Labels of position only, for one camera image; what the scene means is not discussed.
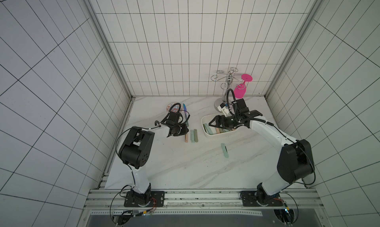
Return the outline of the olive folding fruit knife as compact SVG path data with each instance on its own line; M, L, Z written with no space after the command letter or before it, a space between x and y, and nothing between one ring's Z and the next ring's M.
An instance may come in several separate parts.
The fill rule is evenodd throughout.
M197 129L194 129L194 140L195 140L195 142L198 142L198 141L199 141L199 138L198 138L198 130L197 130Z

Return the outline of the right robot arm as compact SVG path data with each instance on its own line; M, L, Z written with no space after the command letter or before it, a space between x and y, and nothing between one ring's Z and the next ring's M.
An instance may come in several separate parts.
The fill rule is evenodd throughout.
M249 110L244 99L236 99L233 89L227 90L226 101L218 110L221 114L208 123L210 127L224 130L246 127L259 133L279 152L276 171L257 186L255 199L259 205L266 206L269 200L278 199L282 190L315 173L310 143L287 135L259 111Z

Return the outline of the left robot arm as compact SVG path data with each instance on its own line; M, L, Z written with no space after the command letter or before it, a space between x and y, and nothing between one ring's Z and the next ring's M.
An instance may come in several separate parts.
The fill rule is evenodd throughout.
M132 173L133 185L129 193L144 203L151 199L151 183L143 167L153 143L162 138L184 136L189 132L187 122L190 114L181 107L181 103L174 103L161 121L155 121L153 128L133 126L123 131L117 139L116 155Z

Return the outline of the mint folding fruit knife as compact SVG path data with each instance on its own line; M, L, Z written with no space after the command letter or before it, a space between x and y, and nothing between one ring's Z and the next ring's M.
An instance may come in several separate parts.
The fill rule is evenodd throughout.
M222 148L222 151L223 151L224 157L225 157L225 158L229 158L229 154L228 154L227 146L226 146L224 143L222 143L222 144L221 144L221 148Z

